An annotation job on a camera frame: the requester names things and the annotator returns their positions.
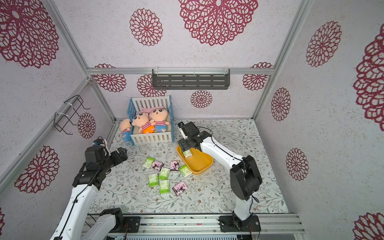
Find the yellow plastic storage box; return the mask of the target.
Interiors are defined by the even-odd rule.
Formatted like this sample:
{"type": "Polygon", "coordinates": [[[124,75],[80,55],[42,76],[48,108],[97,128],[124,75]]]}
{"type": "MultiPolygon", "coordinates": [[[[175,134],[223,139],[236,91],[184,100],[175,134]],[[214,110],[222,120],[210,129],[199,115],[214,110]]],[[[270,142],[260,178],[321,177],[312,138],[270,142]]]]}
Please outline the yellow plastic storage box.
{"type": "Polygon", "coordinates": [[[191,148],[190,151],[192,155],[186,158],[180,146],[177,147],[178,154],[191,170],[192,174],[196,176],[201,175],[212,166],[214,159],[210,155],[205,154],[195,148],[191,148]]]}

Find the pink kuromi tissue pack bottom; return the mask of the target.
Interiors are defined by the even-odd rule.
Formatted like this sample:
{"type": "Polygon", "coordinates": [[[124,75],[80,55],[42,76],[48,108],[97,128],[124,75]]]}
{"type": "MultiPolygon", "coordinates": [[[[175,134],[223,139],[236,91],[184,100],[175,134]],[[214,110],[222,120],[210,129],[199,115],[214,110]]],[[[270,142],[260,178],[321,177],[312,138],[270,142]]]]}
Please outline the pink kuromi tissue pack bottom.
{"type": "Polygon", "coordinates": [[[174,191],[176,196],[180,196],[182,193],[184,193],[188,189],[185,182],[180,182],[176,184],[172,190],[174,191]]]}

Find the green tissue pack bottom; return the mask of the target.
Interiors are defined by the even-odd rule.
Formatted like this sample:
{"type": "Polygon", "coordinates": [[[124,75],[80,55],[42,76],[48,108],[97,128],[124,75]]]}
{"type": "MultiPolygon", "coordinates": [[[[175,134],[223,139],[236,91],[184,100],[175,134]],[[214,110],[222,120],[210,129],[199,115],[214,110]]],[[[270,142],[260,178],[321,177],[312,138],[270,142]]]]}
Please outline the green tissue pack bottom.
{"type": "Polygon", "coordinates": [[[169,180],[159,181],[159,192],[161,195],[170,193],[170,182],[169,180]]]}

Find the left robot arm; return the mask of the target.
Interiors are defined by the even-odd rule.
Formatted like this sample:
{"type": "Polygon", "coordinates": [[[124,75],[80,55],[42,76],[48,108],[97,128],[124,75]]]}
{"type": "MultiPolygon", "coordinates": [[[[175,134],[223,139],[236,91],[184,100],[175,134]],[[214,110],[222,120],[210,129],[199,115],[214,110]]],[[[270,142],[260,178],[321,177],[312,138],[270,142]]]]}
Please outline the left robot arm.
{"type": "Polygon", "coordinates": [[[73,182],[69,203],[54,231],[52,240],[103,240],[109,233],[138,233],[140,217],[125,217],[120,208],[106,209],[83,235],[83,227],[94,198],[107,173],[128,159],[127,150],[118,148],[109,153],[102,145],[87,148],[86,162],[73,182]]]}

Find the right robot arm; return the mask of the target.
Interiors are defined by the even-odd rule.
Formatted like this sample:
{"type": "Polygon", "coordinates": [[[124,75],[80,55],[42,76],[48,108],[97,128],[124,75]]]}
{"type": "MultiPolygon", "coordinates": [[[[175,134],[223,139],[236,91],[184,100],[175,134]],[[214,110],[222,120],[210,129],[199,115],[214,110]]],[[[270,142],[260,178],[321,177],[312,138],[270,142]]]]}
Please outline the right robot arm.
{"type": "Polygon", "coordinates": [[[257,232],[262,228],[259,218],[251,213],[252,204],[256,200],[256,193],[263,183],[256,160],[248,155],[243,157],[224,147],[213,137],[207,129],[197,127],[193,122],[178,123],[183,138],[178,140],[182,151],[196,149],[213,157],[229,171],[230,186],[236,196],[235,208],[232,215],[219,217],[221,231],[229,232],[257,232]]]}

